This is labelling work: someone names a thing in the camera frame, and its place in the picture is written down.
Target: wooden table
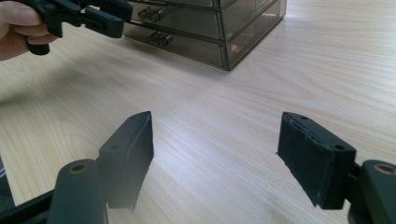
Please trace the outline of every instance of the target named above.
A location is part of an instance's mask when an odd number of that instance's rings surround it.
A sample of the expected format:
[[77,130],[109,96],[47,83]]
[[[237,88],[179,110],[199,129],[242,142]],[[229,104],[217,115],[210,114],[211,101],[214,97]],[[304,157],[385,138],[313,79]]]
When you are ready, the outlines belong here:
[[232,72],[64,25],[45,57],[0,63],[0,153],[16,204],[98,156],[151,111],[155,157],[136,210],[111,223],[347,223],[315,208],[276,155],[283,111],[396,162],[396,3],[289,0]]

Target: metal rivet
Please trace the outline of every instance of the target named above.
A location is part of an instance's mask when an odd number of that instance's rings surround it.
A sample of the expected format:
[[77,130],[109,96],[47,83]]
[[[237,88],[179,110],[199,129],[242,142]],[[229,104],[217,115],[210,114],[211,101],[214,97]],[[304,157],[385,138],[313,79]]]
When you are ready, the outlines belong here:
[[88,168],[87,163],[79,163],[69,168],[69,174],[78,175]]
[[382,174],[386,175],[396,175],[396,167],[392,165],[388,165],[385,163],[379,163],[374,165],[374,168],[381,172]]

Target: clear plastic drawer unit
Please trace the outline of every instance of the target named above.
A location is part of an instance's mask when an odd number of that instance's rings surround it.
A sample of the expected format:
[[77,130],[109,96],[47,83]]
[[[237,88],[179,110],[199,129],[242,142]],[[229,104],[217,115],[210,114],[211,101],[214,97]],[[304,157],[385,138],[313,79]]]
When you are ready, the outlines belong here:
[[231,70],[283,18],[286,0],[130,1],[124,34]]

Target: hand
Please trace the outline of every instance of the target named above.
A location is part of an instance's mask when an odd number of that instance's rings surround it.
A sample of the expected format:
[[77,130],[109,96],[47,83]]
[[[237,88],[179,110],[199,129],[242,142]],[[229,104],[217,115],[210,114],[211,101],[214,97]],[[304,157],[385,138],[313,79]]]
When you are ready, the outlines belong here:
[[26,36],[33,45],[48,44],[56,39],[32,8],[18,2],[0,2],[0,61],[27,52]]

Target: drawer handle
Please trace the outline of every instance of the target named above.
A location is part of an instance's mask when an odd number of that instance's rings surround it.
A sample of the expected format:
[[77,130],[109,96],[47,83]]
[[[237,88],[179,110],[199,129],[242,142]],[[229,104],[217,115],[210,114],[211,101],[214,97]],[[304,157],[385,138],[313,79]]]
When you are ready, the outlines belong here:
[[155,32],[148,36],[148,41],[159,48],[165,47],[173,41],[173,37],[169,34],[162,32]]
[[141,21],[157,22],[166,16],[165,8],[146,7],[137,14]]

